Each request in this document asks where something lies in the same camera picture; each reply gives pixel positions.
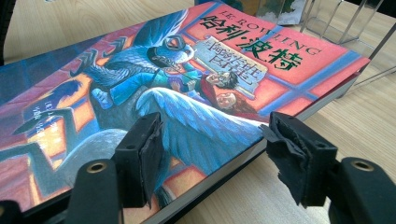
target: wooden table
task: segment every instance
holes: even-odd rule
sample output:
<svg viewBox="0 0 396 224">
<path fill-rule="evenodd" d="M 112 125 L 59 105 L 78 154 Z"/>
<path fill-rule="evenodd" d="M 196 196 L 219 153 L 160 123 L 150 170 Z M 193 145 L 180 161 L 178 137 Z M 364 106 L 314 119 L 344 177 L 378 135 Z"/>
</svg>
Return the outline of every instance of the wooden table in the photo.
<svg viewBox="0 0 396 224">
<path fill-rule="evenodd" d="M 15 62 L 192 5 L 192 0 L 19 0 L 5 60 Z M 385 34 L 394 19 L 375 15 L 374 21 L 372 33 Z M 366 69 L 364 75 L 373 76 L 375 71 Z M 339 147 L 338 159 L 353 156 L 376 162 L 396 181 L 395 96 L 396 76 L 387 75 L 360 85 L 305 123 Z M 329 222 L 326 206 L 296 206 L 276 175 L 276 167 L 263 154 L 178 223 Z"/>
</svg>

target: wing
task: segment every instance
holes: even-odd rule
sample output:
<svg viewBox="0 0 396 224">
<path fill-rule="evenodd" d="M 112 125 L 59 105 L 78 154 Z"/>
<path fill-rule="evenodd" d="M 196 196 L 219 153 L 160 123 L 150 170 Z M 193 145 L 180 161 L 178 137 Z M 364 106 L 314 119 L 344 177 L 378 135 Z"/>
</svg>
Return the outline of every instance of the wing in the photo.
<svg viewBox="0 0 396 224">
<path fill-rule="evenodd" d="M 181 10 L 151 21 L 147 21 L 137 33 L 134 46 L 159 46 L 163 39 L 174 35 L 186 19 L 188 10 Z"/>
<path fill-rule="evenodd" d="M 206 175 L 262 138 L 258 121 L 227 115 L 164 88 L 145 91 L 136 109 L 139 116 L 160 112 L 164 149 Z"/>
</svg>

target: feather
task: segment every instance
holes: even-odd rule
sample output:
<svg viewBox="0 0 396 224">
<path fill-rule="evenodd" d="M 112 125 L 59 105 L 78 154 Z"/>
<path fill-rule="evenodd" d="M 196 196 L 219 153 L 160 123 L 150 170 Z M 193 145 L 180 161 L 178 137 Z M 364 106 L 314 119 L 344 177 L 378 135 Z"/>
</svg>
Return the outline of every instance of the feather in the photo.
<svg viewBox="0 0 396 224">
<path fill-rule="evenodd" d="M 260 122 L 227 115 L 165 88 L 145 91 L 136 110 L 139 116 L 160 112 L 165 150 L 207 175 L 262 138 Z"/>
</svg>

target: black clamp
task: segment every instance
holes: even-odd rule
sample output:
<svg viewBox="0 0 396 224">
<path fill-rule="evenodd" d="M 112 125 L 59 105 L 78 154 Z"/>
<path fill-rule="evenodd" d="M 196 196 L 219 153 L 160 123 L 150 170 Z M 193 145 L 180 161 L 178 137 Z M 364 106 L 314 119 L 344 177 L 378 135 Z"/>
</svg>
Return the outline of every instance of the black clamp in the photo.
<svg viewBox="0 0 396 224">
<path fill-rule="evenodd" d="M 396 223 L 396 188 L 384 170 L 359 158 L 335 159 L 337 147 L 295 117 L 274 112 L 261 126 L 266 151 L 297 204 L 331 200 L 331 223 Z"/>
<path fill-rule="evenodd" d="M 140 118 L 111 160 L 84 164 L 71 192 L 40 204 L 34 212 L 22 213 L 13 201 L 0 202 L 0 223 L 123 223 L 122 208 L 151 202 L 163 158 L 162 125 L 160 113 Z"/>
</svg>

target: book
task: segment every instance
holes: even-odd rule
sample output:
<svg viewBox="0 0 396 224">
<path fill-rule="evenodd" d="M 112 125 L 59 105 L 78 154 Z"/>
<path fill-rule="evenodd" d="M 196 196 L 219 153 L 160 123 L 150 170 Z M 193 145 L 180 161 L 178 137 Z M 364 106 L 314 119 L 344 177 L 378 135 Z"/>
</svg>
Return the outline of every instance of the book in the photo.
<svg viewBox="0 0 396 224">
<path fill-rule="evenodd" d="M 108 159 L 139 117 L 160 112 L 163 222 L 263 152 L 272 111 L 305 118 L 343 94 L 368 59 L 206 3 L 0 67 L 0 199 L 35 210 Z"/>
</svg>

